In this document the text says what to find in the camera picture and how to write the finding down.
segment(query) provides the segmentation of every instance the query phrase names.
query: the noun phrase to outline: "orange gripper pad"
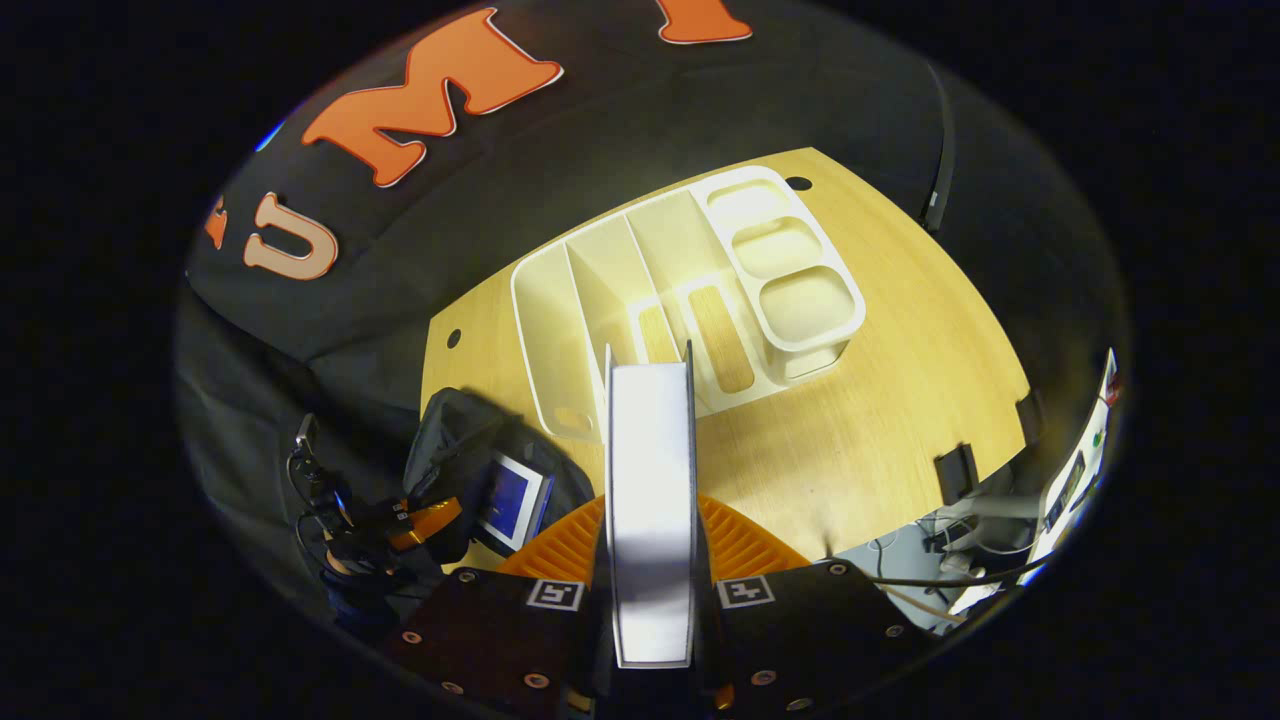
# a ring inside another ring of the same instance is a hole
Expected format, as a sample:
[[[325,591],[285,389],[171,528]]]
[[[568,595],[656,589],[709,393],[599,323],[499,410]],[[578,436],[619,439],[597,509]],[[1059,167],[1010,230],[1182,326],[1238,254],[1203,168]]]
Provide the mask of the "orange gripper pad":
[[[724,578],[746,578],[809,565],[803,555],[723,502],[700,495],[698,509],[710,546],[713,583]],[[602,496],[538,533],[529,544],[499,565],[498,571],[547,580],[572,580],[590,587],[595,541],[603,516]]]

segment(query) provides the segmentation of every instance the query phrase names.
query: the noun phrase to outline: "desk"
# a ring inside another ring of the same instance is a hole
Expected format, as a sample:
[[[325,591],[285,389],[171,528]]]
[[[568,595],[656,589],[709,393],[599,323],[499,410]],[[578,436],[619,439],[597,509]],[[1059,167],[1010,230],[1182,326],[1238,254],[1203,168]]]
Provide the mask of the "desk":
[[[698,489],[817,560],[828,547],[854,547],[940,507],[933,459],[961,442],[973,447],[980,478],[1000,469],[1025,445],[1015,402],[1029,384],[977,288],[872,186],[812,147],[714,172],[742,165],[813,181],[799,196],[858,282],[867,319],[831,372],[698,420]],[[431,319],[420,411],[454,387],[538,427],[512,306],[517,263]],[[461,337],[451,348],[454,329]],[[603,493],[604,446],[552,439]],[[492,568],[497,560],[476,550],[463,562]]]

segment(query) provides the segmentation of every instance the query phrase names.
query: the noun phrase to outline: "white tray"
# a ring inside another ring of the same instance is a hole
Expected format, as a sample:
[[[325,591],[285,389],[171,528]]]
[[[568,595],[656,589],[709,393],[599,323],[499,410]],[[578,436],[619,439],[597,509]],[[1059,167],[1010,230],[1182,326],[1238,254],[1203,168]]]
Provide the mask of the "white tray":
[[[701,418],[829,370],[867,315],[827,233],[759,165],[580,228],[524,259],[511,291],[543,428],[594,442],[605,345],[620,364],[676,363],[692,341]]]

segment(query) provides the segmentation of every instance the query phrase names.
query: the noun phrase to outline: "gray floor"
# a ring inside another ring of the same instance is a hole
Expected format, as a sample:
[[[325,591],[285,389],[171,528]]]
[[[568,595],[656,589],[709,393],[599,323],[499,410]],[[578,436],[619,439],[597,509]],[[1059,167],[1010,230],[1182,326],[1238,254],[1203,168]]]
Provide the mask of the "gray floor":
[[[942,553],[925,552],[923,544],[920,543],[924,537],[924,530],[918,525],[911,524],[879,538],[879,542],[884,548],[881,562],[883,574],[879,577],[910,578],[919,580],[964,579],[966,575],[960,573],[938,573],[938,562],[942,561]],[[837,552],[836,557],[849,560],[867,575],[876,575],[877,551],[874,541],[844,552]],[[925,593],[927,588],[896,587],[893,589],[943,612],[946,612],[946,610],[951,606],[951,601],[959,597],[963,592],[961,588],[945,588],[941,591],[942,594],[938,592]],[[895,606],[897,606],[899,610],[902,611],[902,615],[905,615],[908,620],[919,628],[924,628],[927,630],[936,628],[934,632],[941,634],[948,625],[954,625],[941,618],[934,618],[928,612],[913,607],[893,596],[888,596],[888,598]]]

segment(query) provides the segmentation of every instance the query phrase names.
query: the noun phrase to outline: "black backpack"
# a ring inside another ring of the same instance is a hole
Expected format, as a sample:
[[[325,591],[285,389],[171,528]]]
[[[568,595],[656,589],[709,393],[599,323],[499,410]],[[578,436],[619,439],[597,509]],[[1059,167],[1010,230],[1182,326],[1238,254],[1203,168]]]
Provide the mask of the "black backpack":
[[[447,387],[431,396],[422,414],[404,468],[404,492],[411,507],[457,497],[462,514],[424,543],[442,565],[466,555],[476,516],[489,491],[493,451],[556,478],[547,501],[543,527],[568,515],[595,497],[586,474],[543,437],[483,397]],[[490,550],[512,551],[480,533]]]

